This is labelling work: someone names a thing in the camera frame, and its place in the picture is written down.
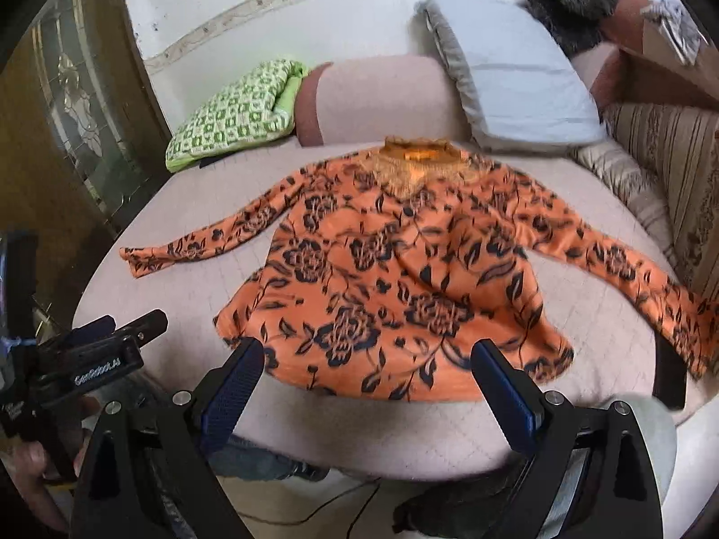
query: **black cable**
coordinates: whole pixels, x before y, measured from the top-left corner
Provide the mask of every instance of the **black cable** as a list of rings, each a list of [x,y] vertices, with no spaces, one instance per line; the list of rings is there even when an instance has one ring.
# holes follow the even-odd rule
[[[380,480],[380,479],[375,478],[374,480],[369,480],[369,481],[367,481],[367,482],[362,482],[362,484],[357,484],[357,486],[353,486],[351,489],[345,490],[344,492],[340,492],[337,496],[332,497],[332,498],[330,498],[330,500],[328,500],[327,502],[323,502],[322,504],[320,504],[320,505],[318,506],[318,508],[314,509],[314,511],[312,511],[312,512],[311,512],[309,515],[307,515],[304,519],[299,520],[299,521],[270,521],[270,520],[267,520],[267,519],[261,519],[260,517],[256,517],[256,516],[254,516],[254,515],[250,515],[250,514],[245,513],[245,512],[238,511],[238,510],[236,510],[236,509],[235,509],[235,510],[236,510],[236,512],[237,512],[237,515],[239,515],[240,517],[243,517],[243,518],[245,518],[245,519],[250,519],[251,521],[255,521],[255,522],[261,522],[261,523],[263,523],[263,524],[265,524],[265,525],[274,525],[274,526],[277,526],[277,527],[297,527],[297,526],[299,526],[299,525],[303,525],[304,523],[308,522],[308,520],[310,520],[312,517],[314,517],[318,512],[320,512],[322,509],[324,509],[328,504],[332,504],[332,503],[335,502],[337,499],[340,499],[340,498],[342,498],[342,497],[344,497],[344,496],[346,496],[346,495],[349,495],[351,492],[354,492],[355,490],[359,490],[359,489],[361,489],[361,488],[364,488],[365,486],[369,486],[370,484],[375,484],[375,483],[378,482],[379,480]],[[379,484],[378,484],[378,485],[377,485],[377,488],[375,489],[375,492],[373,492],[373,494],[372,494],[372,497],[375,496],[375,494],[377,493],[377,489],[379,489],[379,488],[380,488],[380,486],[379,486]],[[362,507],[362,510],[359,512],[359,514],[358,514],[357,517],[355,518],[355,521],[352,522],[352,525],[354,525],[355,522],[357,522],[357,519],[360,518],[359,516],[362,515],[362,511],[364,511],[364,509],[366,508],[366,506],[367,506],[367,503],[364,504],[364,507]]]
[[[380,482],[380,484],[378,484],[377,486],[375,486],[375,489],[373,490],[372,494],[369,495],[369,498],[364,502],[364,504],[362,505],[362,508],[359,509],[359,513],[357,513],[357,516],[355,517],[355,520],[353,520],[353,521],[350,523],[350,528],[347,529],[346,539],[350,539],[350,535],[352,534],[352,529],[355,528],[355,525],[357,524],[357,521],[360,520],[360,517],[362,516],[362,513],[364,513],[364,510],[369,506],[369,503],[372,502],[372,499],[373,499],[373,498],[375,498],[376,493],[380,490],[380,486],[382,486],[382,483],[381,483],[381,482]]]

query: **light blue pillow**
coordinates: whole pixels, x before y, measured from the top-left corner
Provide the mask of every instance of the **light blue pillow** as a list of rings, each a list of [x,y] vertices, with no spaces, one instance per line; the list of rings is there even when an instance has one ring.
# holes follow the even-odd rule
[[[526,10],[503,0],[427,0],[419,10],[481,147],[556,153],[607,137],[569,59]]]

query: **blue gripper pad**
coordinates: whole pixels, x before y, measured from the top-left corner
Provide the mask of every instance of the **blue gripper pad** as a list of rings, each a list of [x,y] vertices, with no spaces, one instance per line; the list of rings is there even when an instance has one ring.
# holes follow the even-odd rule
[[[501,353],[498,353],[501,359],[495,358],[489,346],[497,351],[490,338],[477,341],[472,348],[472,375],[511,448],[527,457],[532,456],[537,449],[534,435],[539,424],[512,383],[510,371],[519,373],[517,380],[528,377],[522,371],[514,369]]]
[[[208,456],[224,448],[265,368],[265,352],[252,339],[247,350],[228,371],[200,422],[200,452]]]

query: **long sleeve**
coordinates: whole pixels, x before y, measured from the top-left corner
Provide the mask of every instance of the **long sleeve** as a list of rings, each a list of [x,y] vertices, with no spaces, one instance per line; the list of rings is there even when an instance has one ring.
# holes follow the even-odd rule
[[[208,259],[230,251],[264,231],[294,205],[311,181],[314,166],[293,172],[232,216],[195,230],[166,245],[120,248],[135,277],[164,270],[178,261]]]
[[[515,173],[508,216],[515,241],[580,267],[618,288],[652,326],[673,343],[695,376],[718,366],[716,302],[673,282],[642,253],[581,220],[536,180]]]

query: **striped fabric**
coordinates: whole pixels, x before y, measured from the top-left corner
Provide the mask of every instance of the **striped fabric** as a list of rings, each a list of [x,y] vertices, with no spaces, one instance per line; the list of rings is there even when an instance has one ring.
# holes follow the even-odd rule
[[[719,295],[719,113],[694,107],[618,103],[605,111],[610,134],[666,192],[677,274],[706,297]]]
[[[670,265],[677,267],[669,206],[657,175],[642,168],[614,140],[579,148],[574,151],[574,159],[604,182],[644,227]]]

